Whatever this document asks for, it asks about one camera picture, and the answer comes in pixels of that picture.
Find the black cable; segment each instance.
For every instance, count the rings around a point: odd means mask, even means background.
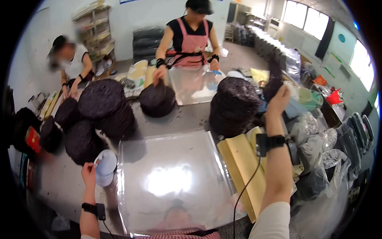
[[[112,234],[112,233],[110,232],[110,230],[107,228],[105,221],[103,221],[103,222],[104,222],[104,225],[105,225],[106,229],[109,231],[110,235],[112,236],[112,238],[115,239],[114,236],[113,236],[113,234]]]
[[[244,186],[244,188],[243,188],[242,192],[240,193],[239,198],[238,198],[238,200],[237,200],[237,202],[236,202],[236,204],[235,204],[235,207],[234,207],[234,209],[233,209],[233,239],[235,239],[235,214],[236,214],[236,207],[237,207],[237,205],[238,205],[239,199],[240,199],[241,195],[243,194],[245,188],[248,186],[248,184],[250,183],[250,181],[251,181],[251,180],[253,179],[253,177],[255,176],[257,170],[259,169],[259,167],[260,167],[260,160],[261,160],[261,158],[259,158],[259,164],[257,165],[257,168],[256,168],[255,172],[253,173],[252,177],[249,179],[249,181],[247,182],[247,184]]]

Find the red container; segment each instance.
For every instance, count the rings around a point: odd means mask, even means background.
[[[338,91],[340,89],[337,89],[335,91],[333,91],[332,94],[330,94],[328,97],[326,97],[326,99],[328,100],[328,102],[333,105],[333,104],[338,104],[338,103],[341,103],[343,101],[340,101],[340,96],[338,95]]]
[[[40,153],[40,135],[32,126],[29,126],[28,131],[26,132],[25,142],[31,149],[33,149],[33,151]]]

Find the stack of dried seaweed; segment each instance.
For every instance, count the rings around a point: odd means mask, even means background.
[[[105,79],[91,83],[78,101],[79,111],[113,140],[126,140],[135,131],[135,118],[123,86]]]
[[[78,165],[94,162],[105,145],[88,120],[77,122],[68,132],[65,141],[66,153]]]
[[[65,133],[83,118],[83,115],[79,112],[77,101],[70,97],[62,102],[54,116],[54,120],[61,126]]]
[[[62,133],[54,123],[52,116],[45,120],[41,127],[40,142],[41,146],[49,153],[54,152],[60,145]]]
[[[251,83],[227,77],[219,83],[211,101],[210,125],[219,135],[235,137],[246,132],[260,105],[261,100]]]
[[[163,117],[171,113],[176,105],[175,92],[160,82],[152,84],[139,95],[139,102],[144,114],[150,117]]]

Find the black cap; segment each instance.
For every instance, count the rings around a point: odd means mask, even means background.
[[[57,52],[60,50],[66,43],[66,37],[63,35],[58,36],[54,41],[53,41],[53,47],[52,50],[53,52]]]
[[[212,15],[214,13],[209,0],[188,0],[186,8],[191,8],[200,14]]]

